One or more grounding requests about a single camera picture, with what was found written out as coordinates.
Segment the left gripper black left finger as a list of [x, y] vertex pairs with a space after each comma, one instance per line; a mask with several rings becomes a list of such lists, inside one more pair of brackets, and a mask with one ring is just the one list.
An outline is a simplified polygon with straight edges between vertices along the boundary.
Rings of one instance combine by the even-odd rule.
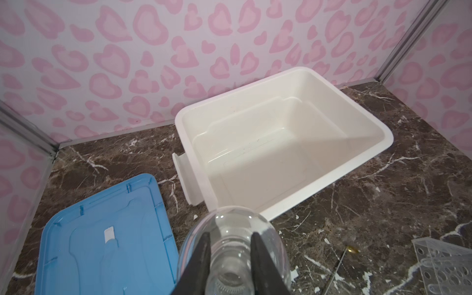
[[211, 264], [211, 238], [203, 233], [171, 295], [204, 295]]

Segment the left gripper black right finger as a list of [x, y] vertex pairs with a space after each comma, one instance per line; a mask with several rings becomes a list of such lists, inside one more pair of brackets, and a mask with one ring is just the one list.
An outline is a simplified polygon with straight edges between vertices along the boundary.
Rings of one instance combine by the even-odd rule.
[[261, 238], [254, 232], [251, 236], [251, 276], [256, 295], [289, 295], [290, 291], [282, 280], [270, 254]]

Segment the clear glass flask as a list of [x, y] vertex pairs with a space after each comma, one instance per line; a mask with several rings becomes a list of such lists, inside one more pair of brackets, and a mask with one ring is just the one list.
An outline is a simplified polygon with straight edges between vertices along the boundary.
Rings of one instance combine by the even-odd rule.
[[290, 262], [282, 239], [263, 216], [240, 206], [227, 206], [209, 212], [188, 233], [179, 254], [177, 283], [205, 232], [211, 238], [211, 264], [205, 295], [255, 295], [250, 258], [254, 232], [261, 235], [283, 282], [291, 292]]

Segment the thin metal stirring rod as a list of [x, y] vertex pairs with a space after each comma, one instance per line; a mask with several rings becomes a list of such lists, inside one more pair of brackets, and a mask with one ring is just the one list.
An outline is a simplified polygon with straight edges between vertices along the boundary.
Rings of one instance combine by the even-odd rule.
[[326, 284], [326, 286], [325, 286], [325, 288], [324, 288], [324, 290], [323, 290], [323, 292], [322, 292], [322, 295], [327, 295], [327, 294], [328, 294], [328, 291], [329, 291], [331, 285], [333, 284], [333, 282], [335, 281], [336, 276], [338, 275], [338, 271], [339, 271], [339, 269], [340, 269], [340, 267], [341, 267], [341, 265], [342, 265], [342, 263], [343, 263], [343, 260], [344, 260], [344, 258], [346, 257], [346, 255], [347, 255], [348, 253], [350, 253], [350, 254], [358, 254], [359, 252], [360, 252], [360, 251], [359, 251], [358, 249], [356, 249], [356, 248], [354, 248], [354, 247], [352, 247], [352, 246], [346, 246], [346, 247], [345, 247], [345, 249], [344, 249], [344, 251], [343, 251], [341, 257], [339, 258], [339, 261], [338, 261], [338, 263], [337, 263], [337, 265], [336, 265], [336, 268], [334, 269], [332, 275], [331, 275], [330, 278], [329, 278], [329, 281], [327, 282], [327, 284]]

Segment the clear plastic test tube rack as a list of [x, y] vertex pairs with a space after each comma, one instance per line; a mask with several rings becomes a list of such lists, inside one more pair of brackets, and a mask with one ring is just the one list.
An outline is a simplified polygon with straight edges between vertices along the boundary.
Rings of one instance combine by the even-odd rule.
[[430, 237], [412, 241], [428, 295], [472, 293], [472, 251]]

